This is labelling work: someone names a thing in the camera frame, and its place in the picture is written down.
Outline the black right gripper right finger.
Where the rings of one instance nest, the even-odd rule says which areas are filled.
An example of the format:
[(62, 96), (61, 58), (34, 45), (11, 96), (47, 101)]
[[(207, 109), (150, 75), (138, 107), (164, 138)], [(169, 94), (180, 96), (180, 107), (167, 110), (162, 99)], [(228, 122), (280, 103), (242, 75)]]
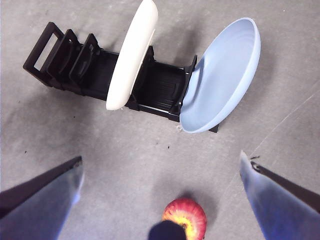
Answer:
[(272, 172), (240, 152), (240, 177), (267, 240), (318, 240), (320, 195)]

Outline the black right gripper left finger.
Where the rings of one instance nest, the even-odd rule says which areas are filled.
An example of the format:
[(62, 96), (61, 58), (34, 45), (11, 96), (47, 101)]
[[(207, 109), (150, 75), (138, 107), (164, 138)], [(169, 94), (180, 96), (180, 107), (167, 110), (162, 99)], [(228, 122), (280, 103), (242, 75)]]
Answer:
[(56, 240), (80, 198), (84, 164), (76, 156), (0, 193), (2, 240)]

